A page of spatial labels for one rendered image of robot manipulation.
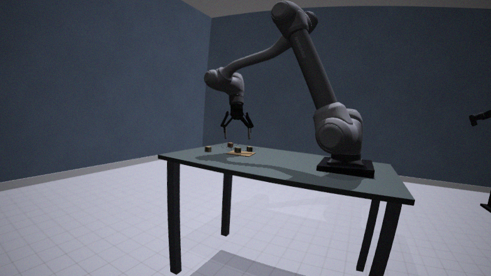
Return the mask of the tan flat mat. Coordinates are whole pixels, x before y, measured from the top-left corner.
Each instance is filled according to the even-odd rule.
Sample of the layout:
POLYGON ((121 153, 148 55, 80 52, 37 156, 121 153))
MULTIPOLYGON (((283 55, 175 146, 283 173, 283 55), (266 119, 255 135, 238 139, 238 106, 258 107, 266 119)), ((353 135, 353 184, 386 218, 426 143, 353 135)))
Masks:
POLYGON ((234 151, 228 152, 226 154, 231 154, 231 155, 236 155, 236 156, 245 156, 245 157, 250 157, 255 154, 255 152, 246 152, 246 151, 241 151, 241 153, 236 153, 234 151))

